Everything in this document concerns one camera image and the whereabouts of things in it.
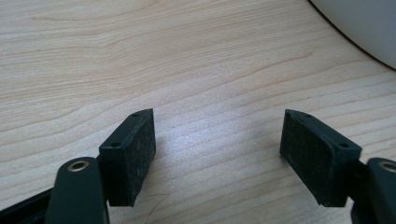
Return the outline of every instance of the wooden table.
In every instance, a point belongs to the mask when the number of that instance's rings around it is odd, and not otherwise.
[[[154,108],[157,154],[112,223],[350,223],[278,154],[286,108],[396,160],[396,73],[307,1],[3,1],[0,209]]]

